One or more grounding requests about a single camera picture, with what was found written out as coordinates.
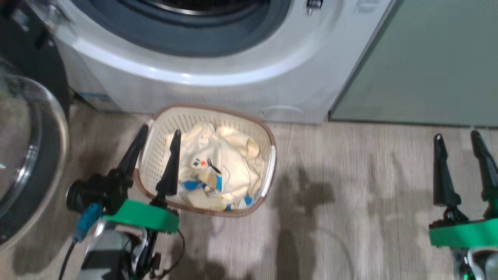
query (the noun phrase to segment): floor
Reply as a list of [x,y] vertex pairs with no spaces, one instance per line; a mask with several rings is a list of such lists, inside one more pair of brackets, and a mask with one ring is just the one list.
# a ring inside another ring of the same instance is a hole
[[[77,214],[65,208],[70,184],[117,165],[149,116],[96,113],[73,105],[71,150],[59,192],[16,247],[0,255],[1,279],[53,280],[69,246]],[[479,166],[470,129],[359,123],[269,125],[277,168],[269,197],[240,219],[182,212],[187,249],[171,280],[452,279],[447,249],[430,246],[428,224],[443,209],[432,205],[432,138],[442,133],[462,211],[479,218]],[[498,131],[481,130],[498,157]],[[133,188],[134,199],[145,198]],[[84,257],[78,244],[65,279]],[[180,250],[176,236],[156,249],[163,265]]]

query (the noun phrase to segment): blue fabric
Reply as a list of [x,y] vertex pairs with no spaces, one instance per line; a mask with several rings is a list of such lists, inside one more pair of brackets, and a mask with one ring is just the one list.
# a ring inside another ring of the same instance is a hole
[[244,201],[246,202],[246,205],[249,206],[252,203],[252,197],[246,195],[246,197],[244,197]]
[[195,190],[199,186],[198,181],[185,181],[182,183],[183,187],[187,190]]
[[221,177],[216,175],[216,189],[221,191]]

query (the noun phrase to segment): basket handle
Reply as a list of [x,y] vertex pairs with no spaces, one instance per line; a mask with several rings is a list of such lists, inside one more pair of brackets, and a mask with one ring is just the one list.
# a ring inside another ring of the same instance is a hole
[[263,191],[261,192],[261,197],[265,197],[270,189],[271,178],[273,177],[273,172],[275,171],[275,163],[277,158],[277,150],[275,146],[271,146],[270,156],[268,159],[268,166],[266,167],[266,179],[264,180]]

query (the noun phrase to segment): black cable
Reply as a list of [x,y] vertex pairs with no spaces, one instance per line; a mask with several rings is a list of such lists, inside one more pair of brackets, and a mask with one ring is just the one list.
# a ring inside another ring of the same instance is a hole
[[69,257],[71,256],[71,253],[73,252],[76,242],[77,240],[73,239],[71,245],[69,245],[69,249],[67,249],[66,256],[64,257],[64,261],[62,262],[61,272],[59,273],[59,280],[62,280],[62,278],[64,277],[64,272],[66,271],[67,262],[69,260]]
[[159,275],[156,278],[153,278],[153,280],[162,280],[162,279],[164,279],[164,277],[166,277],[166,275],[168,275],[180,263],[180,260],[182,259],[183,255],[185,254],[185,237],[183,236],[183,234],[182,234],[182,232],[180,230],[178,230],[178,235],[180,235],[180,237],[182,239],[182,253],[176,259],[176,261],[171,265],[170,268],[168,268],[166,270],[163,270],[163,272],[161,273],[161,275]]
[[[131,239],[132,237],[134,237],[134,235],[128,233],[128,241],[126,241],[126,243],[124,244],[123,246],[123,250],[121,251],[122,253],[122,258],[123,260],[126,262],[126,246],[128,246],[128,244],[131,242]],[[131,245],[131,248],[129,250],[129,262],[128,263],[124,263],[124,267],[126,268],[126,272],[128,273],[128,278],[129,279],[133,279],[135,277],[135,274],[133,273],[133,269],[131,268],[131,264],[133,263],[133,259],[132,259],[132,255],[133,255],[133,244]]]

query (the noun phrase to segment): basket rim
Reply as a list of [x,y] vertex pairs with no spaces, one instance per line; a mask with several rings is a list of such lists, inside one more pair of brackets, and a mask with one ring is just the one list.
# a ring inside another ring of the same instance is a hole
[[[213,106],[206,106],[206,105],[198,105],[198,104],[188,104],[188,105],[187,104],[175,104],[175,105],[167,106],[166,108],[162,109],[161,111],[159,111],[159,113],[155,114],[152,117],[152,119],[155,122],[157,120],[157,118],[159,118],[159,116],[161,116],[164,112],[166,112],[166,111],[168,111],[170,109],[182,108],[182,107],[184,107],[184,108],[195,108],[195,109],[203,109],[203,110],[216,111],[216,112],[220,112],[220,113],[224,113],[224,114],[228,114],[228,115],[233,115],[235,117],[239,117],[239,118],[246,119],[248,121],[254,122],[254,123],[260,125],[266,131],[266,134],[268,135],[268,137],[270,139],[270,145],[276,148],[275,138],[273,137],[273,133],[271,132],[270,128],[265,123],[263,123],[261,120],[259,120],[257,118],[254,118],[254,117],[251,117],[251,116],[247,116],[247,115],[241,114],[239,112],[227,110],[227,109],[224,109],[224,108],[213,107]],[[275,169],[273,170],[273,174],[271,174],[270,185],[273,182],[273,175],[274,175],[274,173],[275,173]],[[155,197],[155,195],[153,195],[152,193],[150,193],[144,187],[144,185],[142,183],[142,180],[140,178],[140,170],[139,170],[139,168],[135,168],[135,170],[133,171],[133,178],[134,178],[134,181],[136,182],[137,188],[140,190],[140,192],[143,195],[145,195],[149,199],[153,199]],[[257,200],[256,204],[253,205],[252,207],[246,208],[244,210],[233,210],[233,211],[213,211],[213,210],[208,210],[208,209],[195,208],[195,207],[192,207],[192,206],[188,206],[188,205],[184,205],[184,204],[179,204],[179,203],[172,202],[172,201],[168,201],[168,205],[171,206],[171,207],[173,207],[173,208],[182,209],[182,210],[185,210],[185,211],[189,211],[189,212],[193,212],[193,213],[198,213],[198,214],[211,215],[211,216],[220,216],[220,217],[227,217],[227,218],[240,218],[240,217],[244,217],[244,216],[249,215],[250,213],[254,212],[257,208],[259,208],[260,205],[264,202],[265,198],[266,198],[265,196],[260,196],[259,199]]]

